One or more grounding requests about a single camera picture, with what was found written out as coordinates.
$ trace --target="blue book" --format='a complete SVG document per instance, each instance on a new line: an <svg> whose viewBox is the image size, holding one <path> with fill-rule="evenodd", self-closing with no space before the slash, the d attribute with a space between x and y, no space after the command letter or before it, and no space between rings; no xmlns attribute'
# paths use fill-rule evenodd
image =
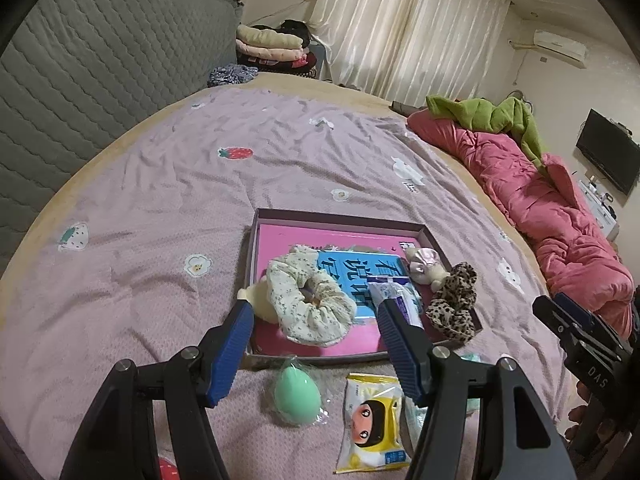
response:
<svg viewBox="0 0 640 480"><path fill-rule="evenodd" d="M356 319L376 317L367 276L409 277L404 263L394 254L319 251L318 268L326 270L338 282L342 291L356 302Z"/></svg>

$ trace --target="black television screen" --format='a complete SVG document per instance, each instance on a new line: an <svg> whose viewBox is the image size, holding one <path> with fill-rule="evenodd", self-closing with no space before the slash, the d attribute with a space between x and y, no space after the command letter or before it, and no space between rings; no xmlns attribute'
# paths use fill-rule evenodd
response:
<svg viewBox="0 0 640 480"><path fill-rule="evenodd" d="M576 146L614 186L631 192L640 173L640 147L625 131L591 110Z"/></svg>

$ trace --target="curtain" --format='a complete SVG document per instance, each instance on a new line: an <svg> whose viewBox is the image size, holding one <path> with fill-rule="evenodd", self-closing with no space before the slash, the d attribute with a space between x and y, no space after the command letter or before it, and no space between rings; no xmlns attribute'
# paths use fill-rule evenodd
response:
<svg viewBox="0 0 640 480"><path fill-rule="evenodd" d="M308 24L328 76L387 100L476 95L508 0L318 0Z"/></svg>

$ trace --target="headboard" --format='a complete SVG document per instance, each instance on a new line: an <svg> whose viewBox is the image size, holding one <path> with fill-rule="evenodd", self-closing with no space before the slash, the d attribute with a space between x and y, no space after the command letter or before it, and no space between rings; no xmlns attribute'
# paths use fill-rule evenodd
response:
<svg viewBox="0 0 640 480"><path fill-rule="evenodd" d="M39 0L0 58L0 274L100 150L236 60L236 0Z"/></svg>

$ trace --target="pink folded blanket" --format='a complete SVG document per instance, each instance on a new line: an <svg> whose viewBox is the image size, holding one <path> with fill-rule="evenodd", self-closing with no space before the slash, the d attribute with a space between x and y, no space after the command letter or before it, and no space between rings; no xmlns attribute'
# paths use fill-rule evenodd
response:
<svg viewBox="0 0 640 480"><path fill-rule="evenodd" d="M536 254L552 294L564 292L600 314L622 337L631 332L634 283L602 235L562 159L543 154L553 184L506 134L472 132L428 110L408 126L457 157Z"/></svg>
<svg viewBox="0 0 640 480"><path fill-rule="evenodd" d="M236 50L248 56L259 57L270 61L297 61L306 56L302 48L266 48L243 43L236 38Z"/></svg>

